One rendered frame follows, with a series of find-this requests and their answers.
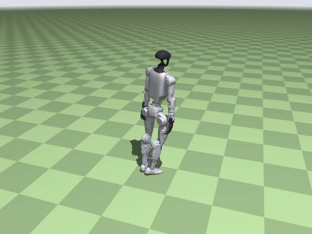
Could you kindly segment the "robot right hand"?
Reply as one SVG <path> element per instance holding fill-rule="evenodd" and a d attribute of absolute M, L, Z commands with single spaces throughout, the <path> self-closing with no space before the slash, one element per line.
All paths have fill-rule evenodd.
<path fill-rule="evenodd" d="M 169 124 L 169 130 L 167 131 L 167 133 L 165 133 L 165 134 L 169 134 L 170 132 L 171 132 L 171 129 L 173 128 L 173 123 L 174 123 L 174 121 L 173 121 L 173 119 L 170 117 L 169 118 L 169 121 L 168 121 L 170 124 Z"/>

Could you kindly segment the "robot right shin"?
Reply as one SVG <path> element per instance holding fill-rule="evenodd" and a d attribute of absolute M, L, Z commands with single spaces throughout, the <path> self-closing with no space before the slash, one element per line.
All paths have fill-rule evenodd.
<path fill-rule="evenodd" d="M 161 150 L 162 150 L 162 146 L 159 143 L 156 143 L 153 146 L 153 149 L 151 148 L 151 155 L 150 155 L 150 160 L 151 160 L 150 168 L 151 168 L 151 170 L 155 169 L 155 165 L 159 159 Z"/>

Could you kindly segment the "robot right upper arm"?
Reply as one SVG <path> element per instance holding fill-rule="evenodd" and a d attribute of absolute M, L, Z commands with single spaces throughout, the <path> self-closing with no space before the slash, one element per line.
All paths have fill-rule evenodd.
<path fill-rule="evenodd" d="M 165 76 L 165 83 L 167 85 L 167 101 L 168 103 L 171 103 L 171 100 L 174 95 L 174 91 L 175 91 L 175 83 L 176 83 L 176 80 L 173 76 L 171 75 L 166 75 Z"/>

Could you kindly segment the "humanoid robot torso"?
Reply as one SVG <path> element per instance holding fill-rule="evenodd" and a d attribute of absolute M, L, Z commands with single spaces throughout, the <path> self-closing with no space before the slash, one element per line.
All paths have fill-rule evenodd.
<path fill-rule="evenodd" d="M 154 67 L 149 72 L 149 84 L 148 91 L 149 97 L 154 101 L 152 104 L 149 104 L 147 114 L 157 119 L 157 114 L 163 112 L 163 108 L 161 107 L 161 103 L 167 97 L 167 85 L 165 83 L 165 76 L 170 75 L 165 69 L 163 69 L 163 73 L 157 73 L 154 71 Z"/>

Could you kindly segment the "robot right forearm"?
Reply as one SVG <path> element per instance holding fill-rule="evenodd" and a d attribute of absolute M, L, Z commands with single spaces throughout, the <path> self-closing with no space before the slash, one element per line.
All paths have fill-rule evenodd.
<path fill-rule="evenodd" d="M 168 104 L 168 119 L 171 117 L 174 121 L 175 119 L 175 104 L 176 104 L 176 98 L 172 98 L 171 104 Z"/>

